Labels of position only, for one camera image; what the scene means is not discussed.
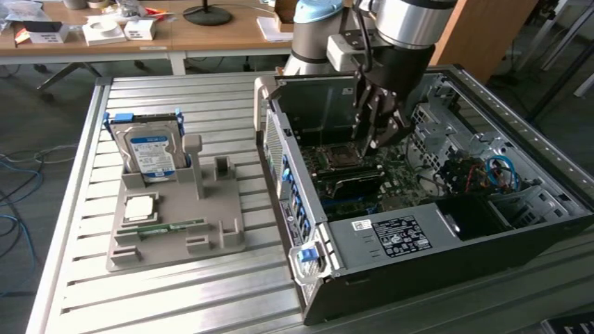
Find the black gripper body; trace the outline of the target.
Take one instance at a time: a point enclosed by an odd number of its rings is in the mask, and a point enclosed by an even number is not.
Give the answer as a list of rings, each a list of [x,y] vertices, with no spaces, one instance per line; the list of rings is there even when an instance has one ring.
[[[420,85],[428,69],[436,46],[408,49],[400,46],[374,47],[372,66],[362,65],[364,76],[373,85],[408,96]]]

